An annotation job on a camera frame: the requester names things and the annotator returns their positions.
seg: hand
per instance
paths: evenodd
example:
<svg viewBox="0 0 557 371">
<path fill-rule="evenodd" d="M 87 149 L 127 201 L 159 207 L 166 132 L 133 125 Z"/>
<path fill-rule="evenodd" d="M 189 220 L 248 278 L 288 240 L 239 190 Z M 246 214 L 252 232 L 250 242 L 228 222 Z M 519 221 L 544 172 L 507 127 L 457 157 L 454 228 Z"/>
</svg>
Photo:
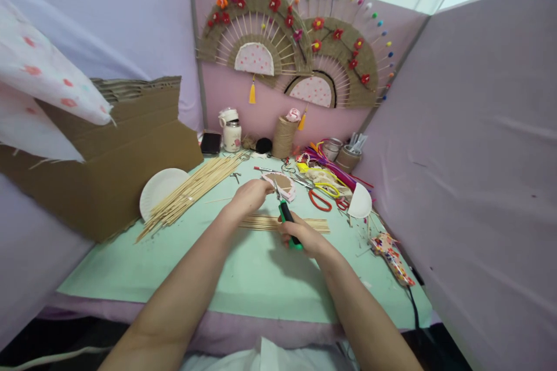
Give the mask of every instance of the hand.
<svg viewBox="0 0 557 371">
<path fill-rule="evenodd" d="M 319 232 L 308 225 L 303 219 L 301 219 L 296 213 L 290 212 L 294 223 L 283 222 L 278 226 L 278 231 L 281 234 L 283 242 L 288 248 L 288 241 L 291 237 L 295 236 L 302 243 L 304 252 L 310 258 L 315 258 L 316 256 L 322 254 L 331 244 L 326 240 Z"/>
<path fill-rule="evenodd" d="M 234 207 L 242 217 L 259 209 L 265 202 L 267 194 L 274 192 L 273 185 L 265 180 L 250 180 L 242 185 L 234 194 L 230 206 Z"/>
</svg>

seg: bundle of bamboo skewers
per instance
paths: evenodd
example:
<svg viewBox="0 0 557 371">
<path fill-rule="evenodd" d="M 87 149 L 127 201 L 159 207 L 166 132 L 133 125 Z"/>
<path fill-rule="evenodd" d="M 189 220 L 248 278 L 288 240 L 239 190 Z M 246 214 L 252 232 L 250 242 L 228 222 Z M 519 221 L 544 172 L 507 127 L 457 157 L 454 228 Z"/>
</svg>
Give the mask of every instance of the bundle of bamboo skewers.
<svg viewBox="0 0 557 371">
<path fill-rule="evenodd" d="M 177 221 L 193 204 L 210 189 L 230 176 L 243 161 L 244 152 L 234 157 L 214 158 L 203 164 L 198 171 L 182 183 L 171 195 L 161 201 L 145 222 L 143 231 L 136 239 L 138 243 L 149 232 L 156 232 Z"/>
<path fill-rule="evenodd" d="M 321 234 L 329 234 L 329 225 L 326 219 L 304 219 L 308 225 L 314 228 L 317 232 Z M 250 229 L 250 230 L 267 230 L 275 231 L 279 227 L 279 221 L 276 216 L 265 216 L 264 214 L 251 214 L 247 216 L 242 223 L 240 223 L 240 228 Z"/>
</svg>

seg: left hand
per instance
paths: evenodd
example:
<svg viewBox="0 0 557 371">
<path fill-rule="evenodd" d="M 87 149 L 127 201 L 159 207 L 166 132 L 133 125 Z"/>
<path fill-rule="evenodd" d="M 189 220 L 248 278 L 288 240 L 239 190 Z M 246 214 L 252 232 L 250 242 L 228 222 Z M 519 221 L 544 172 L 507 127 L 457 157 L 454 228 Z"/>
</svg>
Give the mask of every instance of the left hand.
<svg viewBox="0 0 557 371">
<path fill-rule="evenodd" d="M 273 185 L 265 180 L 250 180 L 242 185 L 229 203 L 243 216 L 259 209 L 265 202 L 267 194 L 274 193 Z"/>
</svg>

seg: water bottle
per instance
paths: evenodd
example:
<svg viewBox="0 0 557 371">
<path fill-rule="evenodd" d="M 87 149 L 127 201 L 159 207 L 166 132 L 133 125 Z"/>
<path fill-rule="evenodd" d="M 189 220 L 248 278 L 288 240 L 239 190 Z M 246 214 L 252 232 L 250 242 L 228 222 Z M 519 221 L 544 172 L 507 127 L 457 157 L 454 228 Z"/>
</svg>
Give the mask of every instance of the water bottle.
<svg viewBox="0 0 557 371">
<path fill-rule="evenodd" d="M 219 112 L 222 142 L 226 152 L 237 152 L 242 147 L 242 127 L 236 109 L 227 107 Z"/>
</svg>

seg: corrugated cardboard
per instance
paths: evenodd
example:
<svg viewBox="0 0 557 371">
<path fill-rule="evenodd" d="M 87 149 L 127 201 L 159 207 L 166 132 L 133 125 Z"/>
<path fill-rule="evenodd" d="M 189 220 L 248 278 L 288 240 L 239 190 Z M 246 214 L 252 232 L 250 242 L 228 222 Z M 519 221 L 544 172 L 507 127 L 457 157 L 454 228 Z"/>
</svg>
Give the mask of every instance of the corrugated cardboard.
<svg viewBox="0 0 557 371">
<path fill-rule="evenodd" d="M 143 186 L 160 170 L 189 171 L 203 161 L 195 131 L 177 119 L 180 77 L 152 82 L 93 80 L 114 106 L 113 124 L 96 126 L 40 103 L 85 158 L 44 162 L 0 147 L 0 171 L 73 230 L 103 242 L 139 217 Z"/>
</svg>

